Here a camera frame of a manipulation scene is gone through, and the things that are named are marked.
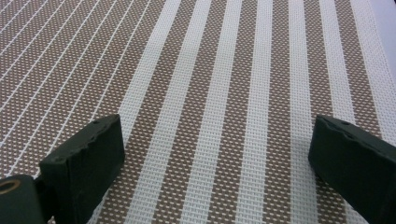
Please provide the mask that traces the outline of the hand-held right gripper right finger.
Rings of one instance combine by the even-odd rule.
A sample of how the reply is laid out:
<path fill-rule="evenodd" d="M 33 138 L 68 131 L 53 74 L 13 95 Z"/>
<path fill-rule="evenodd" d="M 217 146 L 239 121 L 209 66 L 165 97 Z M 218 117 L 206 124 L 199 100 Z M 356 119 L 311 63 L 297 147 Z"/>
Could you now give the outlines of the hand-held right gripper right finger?
<path fill-rule="evenodd" d="M 340 119 L 318 115 L 308 160 L 370 224 L 396 224 L 396 147 Z"/>

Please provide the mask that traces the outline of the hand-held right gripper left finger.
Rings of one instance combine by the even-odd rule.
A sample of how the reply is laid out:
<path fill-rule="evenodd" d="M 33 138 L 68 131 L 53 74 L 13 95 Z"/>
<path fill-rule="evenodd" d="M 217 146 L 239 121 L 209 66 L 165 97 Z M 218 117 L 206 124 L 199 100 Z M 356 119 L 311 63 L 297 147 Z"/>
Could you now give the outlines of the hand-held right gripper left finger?
<path fill-rule="evenodd" d="M 55 191 L 57 224 L 86 224 L 120 173 L 125 153 L 118 114 L 96 119 L 39 163 Z"/>

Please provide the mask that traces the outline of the brown and white striped placemat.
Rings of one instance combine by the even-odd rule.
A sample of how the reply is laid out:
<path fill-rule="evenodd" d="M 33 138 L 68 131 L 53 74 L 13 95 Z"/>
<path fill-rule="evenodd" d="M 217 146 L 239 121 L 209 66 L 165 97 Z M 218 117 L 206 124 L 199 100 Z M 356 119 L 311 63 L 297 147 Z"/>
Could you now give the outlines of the brown and white striped placemat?
<path fill-rule="evenodd" d="M 0 0 L 0 178 L 113 113 L 91 224 L 367 224 L 314 175 L 314 119 L 396 145 L 371 0 Z"/>

